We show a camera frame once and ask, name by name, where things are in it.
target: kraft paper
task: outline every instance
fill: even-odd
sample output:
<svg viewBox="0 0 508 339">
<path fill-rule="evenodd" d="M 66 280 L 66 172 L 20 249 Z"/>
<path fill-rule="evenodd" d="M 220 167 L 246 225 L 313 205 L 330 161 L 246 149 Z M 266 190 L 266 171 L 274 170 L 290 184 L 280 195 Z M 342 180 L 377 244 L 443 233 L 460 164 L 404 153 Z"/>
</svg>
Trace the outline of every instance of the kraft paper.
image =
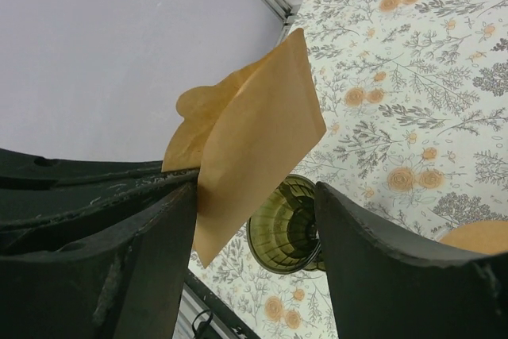
<svg viewBox="0 0 508 339">
<path fill-rule="evenodd" d="M 440 243 L 482 254 L 508 252 L 508 222 L 472 222 L 451 230 Z"/>
<path fill-rule="evenodd" d="M 162 169 L 201 168 L 194 249 L 207 267 L 325 134 L 303 30 L 176 109 Z"/>
</svg>

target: scratched black surface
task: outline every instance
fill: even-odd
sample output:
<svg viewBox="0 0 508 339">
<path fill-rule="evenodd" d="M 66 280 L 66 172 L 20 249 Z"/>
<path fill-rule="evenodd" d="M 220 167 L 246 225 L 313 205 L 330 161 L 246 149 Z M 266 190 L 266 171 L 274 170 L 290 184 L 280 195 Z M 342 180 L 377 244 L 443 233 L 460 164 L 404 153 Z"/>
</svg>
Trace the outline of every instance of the scratched black surface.
<svg viewBox="0 0 508 339">
<path fill-rule="evenodd" d="M 427 240 L 324 183 L 315 213 L 340 339 L 508 337 L 508 253 Z"/>
</svg>

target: botanical print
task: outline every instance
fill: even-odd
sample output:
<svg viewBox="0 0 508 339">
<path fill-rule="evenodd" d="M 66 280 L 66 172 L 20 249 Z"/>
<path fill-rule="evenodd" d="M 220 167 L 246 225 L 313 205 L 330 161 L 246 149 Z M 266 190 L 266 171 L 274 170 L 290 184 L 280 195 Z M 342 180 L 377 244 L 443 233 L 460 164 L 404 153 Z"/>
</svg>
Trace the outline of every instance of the botanical print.
<svg viewBox="0 0 508 339">
<path fill-rule="evenodd" d="M 508 0 L 305 0 L 327 132 L 293 170 L 439 239 L 508 220 Z M 260 337 L 337 338 L 324 272 L 262 269 L 241 229 L 190 269 Z"/>
</svg>

